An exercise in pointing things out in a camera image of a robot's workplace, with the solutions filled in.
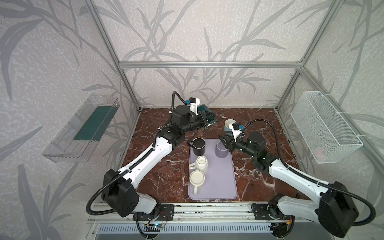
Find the light blue mug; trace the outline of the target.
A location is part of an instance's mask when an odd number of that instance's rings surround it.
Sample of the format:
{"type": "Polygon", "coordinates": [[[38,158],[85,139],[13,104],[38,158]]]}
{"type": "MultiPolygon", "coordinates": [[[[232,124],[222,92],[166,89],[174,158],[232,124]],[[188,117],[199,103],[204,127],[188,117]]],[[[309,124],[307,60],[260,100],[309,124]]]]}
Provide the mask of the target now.
{"type": "Polygon", "coordinates": [[[232,126],[236,121],[233,119],[227,119],[225,121],[225,132],[231,132],[232,131],[232,126]]]}

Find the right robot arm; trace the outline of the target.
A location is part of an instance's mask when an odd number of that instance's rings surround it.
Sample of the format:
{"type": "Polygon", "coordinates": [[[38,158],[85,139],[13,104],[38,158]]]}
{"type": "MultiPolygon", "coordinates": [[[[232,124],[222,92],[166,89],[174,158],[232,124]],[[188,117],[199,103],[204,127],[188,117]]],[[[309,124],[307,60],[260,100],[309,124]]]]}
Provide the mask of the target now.
{"type": "Polygon", "coordinates": [[[268,152],[260,133],[252,132],[245,139],[247,126],[239,122],[234,122],[230,129],[231,135],[219,136],[229,152],[238,150],[248,155],[258,171],[283,181],[308,197],[308,200],[302,200],[276,195],[269,202],[273,213],[318,223],[338,238],[345,237],[351,227],[367,225],[376,218],[373,204],[350,193],[345,185],[316,179],[292,167],[283,160],[280,150],[276,156],[268,152]]]}

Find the dark green mug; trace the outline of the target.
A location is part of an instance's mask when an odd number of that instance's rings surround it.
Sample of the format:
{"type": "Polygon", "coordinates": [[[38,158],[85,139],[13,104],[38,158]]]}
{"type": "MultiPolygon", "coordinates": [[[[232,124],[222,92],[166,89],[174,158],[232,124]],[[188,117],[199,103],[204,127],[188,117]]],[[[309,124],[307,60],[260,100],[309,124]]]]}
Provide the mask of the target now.
{"type": "Polygon", "coordinates": [[[209,127],[217,121],[215,113],[211,111],[207,105],[199,106],[198,113],[205,124],[204,127],[209,127]]]}

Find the lavender mug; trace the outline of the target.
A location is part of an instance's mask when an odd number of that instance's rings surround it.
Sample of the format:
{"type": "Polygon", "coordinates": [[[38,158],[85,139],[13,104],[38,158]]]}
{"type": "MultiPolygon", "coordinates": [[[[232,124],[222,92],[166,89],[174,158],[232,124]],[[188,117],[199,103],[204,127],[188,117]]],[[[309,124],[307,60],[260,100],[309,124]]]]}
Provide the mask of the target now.
{"type": "Polygon", "coordinates": [[[229,154],[229,150],[224,146],[224,144],[221,141],[218,141],[215,148],[216,157],[220,159],[224,159],[228,156],[228,154],[229,154]]]}

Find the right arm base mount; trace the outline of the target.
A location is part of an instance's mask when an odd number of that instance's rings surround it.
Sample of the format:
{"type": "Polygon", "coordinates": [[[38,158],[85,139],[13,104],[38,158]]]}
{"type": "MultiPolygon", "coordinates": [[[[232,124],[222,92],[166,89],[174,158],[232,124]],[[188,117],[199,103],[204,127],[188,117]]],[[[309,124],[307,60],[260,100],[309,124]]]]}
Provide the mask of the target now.
{"type": "Polygon", "coordinates": [[[254,214],[255,220],[288,221],[291,219],[290,216],[283,215],[277,207],[271,206],[269,204],[252,203],[251,211],[254,214]]]}

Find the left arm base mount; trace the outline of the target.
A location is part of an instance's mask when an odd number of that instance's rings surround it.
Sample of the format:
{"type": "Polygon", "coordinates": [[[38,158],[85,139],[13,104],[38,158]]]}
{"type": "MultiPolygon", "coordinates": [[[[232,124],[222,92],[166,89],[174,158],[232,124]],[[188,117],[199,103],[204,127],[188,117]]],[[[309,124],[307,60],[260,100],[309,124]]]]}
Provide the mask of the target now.
{"type": "Polygon", "coordinates": [[[150,214],[142,212],[135,213],[133,220],[136,221],[172,221],[174,219],[175,205],[172,204],[160,204],[150,214]]]}

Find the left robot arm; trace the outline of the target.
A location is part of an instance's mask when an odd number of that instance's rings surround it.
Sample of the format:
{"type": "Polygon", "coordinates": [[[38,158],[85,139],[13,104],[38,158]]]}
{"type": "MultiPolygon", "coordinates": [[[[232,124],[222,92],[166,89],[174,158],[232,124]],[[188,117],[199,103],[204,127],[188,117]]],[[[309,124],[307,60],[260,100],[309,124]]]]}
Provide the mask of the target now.
{"type": "Polygon", "coordinates": [[[103,186],[90,198],[86,212],[91,216],[117,213],[146,215],[155,219],[161,211],[161,202],[150,195],[136,191],[147,173],[185,140],[188,132],[207,128],[216,122],[216,115],[197,98],[184,100],[174,91],[170,117],[158,128],[152,144],[133,161],[118,171],[110,169],[104,175],[103,186]]]}

